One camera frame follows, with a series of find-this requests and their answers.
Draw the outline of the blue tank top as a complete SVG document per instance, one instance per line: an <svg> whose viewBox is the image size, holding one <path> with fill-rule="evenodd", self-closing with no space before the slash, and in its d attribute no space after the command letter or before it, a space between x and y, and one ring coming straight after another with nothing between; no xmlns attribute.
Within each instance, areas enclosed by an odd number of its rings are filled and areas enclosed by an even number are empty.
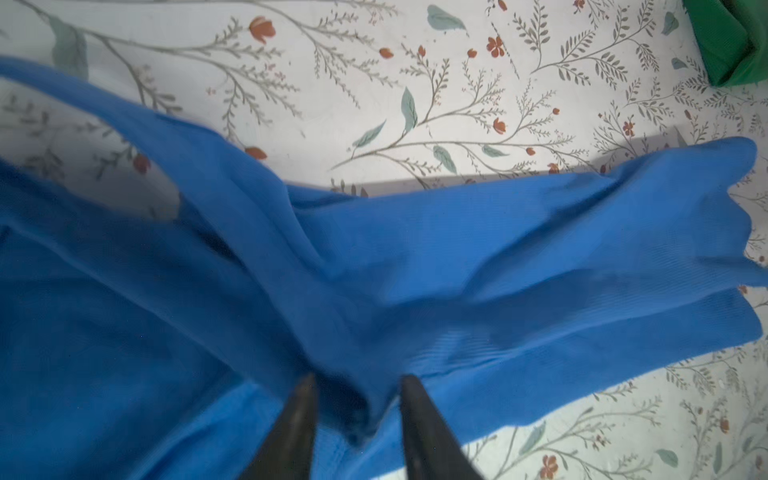
<svg viewBox="0 0 768 480"><path fill-rule="evenodd" d="M732 137L607 174L360 198L291 186L218 133L16 58L176 183L127 216L1 167L1 475L235 479L313 374L311 476L405 466L400 381L469 442L757 339L740 293L757 158Z"/></svg>

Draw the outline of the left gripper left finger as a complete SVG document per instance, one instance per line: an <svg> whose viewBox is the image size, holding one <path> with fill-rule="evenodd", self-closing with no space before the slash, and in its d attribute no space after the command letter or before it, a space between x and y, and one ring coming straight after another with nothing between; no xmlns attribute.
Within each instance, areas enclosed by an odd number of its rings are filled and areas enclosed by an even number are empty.
<svg viewBox="0 0 768 480"><path fill-rule="evenodd" d="M313 374L302 378L239 480L311 477L318 424L318 393Z"/></svg>

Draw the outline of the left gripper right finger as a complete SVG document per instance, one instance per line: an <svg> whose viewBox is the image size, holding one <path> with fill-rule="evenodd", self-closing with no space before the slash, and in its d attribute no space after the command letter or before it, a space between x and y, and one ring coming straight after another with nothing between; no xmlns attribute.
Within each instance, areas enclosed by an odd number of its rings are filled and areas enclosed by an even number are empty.
<svg viewBox="0 0 768 480"><path fill-rule="evenodd" d="M414 375L401 378L400 414L408 479L482 479Z"/></svg>

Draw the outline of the green tank top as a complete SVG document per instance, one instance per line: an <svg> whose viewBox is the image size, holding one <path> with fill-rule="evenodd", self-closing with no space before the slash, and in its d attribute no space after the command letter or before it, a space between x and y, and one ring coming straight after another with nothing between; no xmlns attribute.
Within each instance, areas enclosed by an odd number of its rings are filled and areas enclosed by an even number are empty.
<svg viewBox="0 0 768 480"><path fill-rule="evenodd" d="M684 6L711 85L767 79L767 0L689 0Z"/></svg>

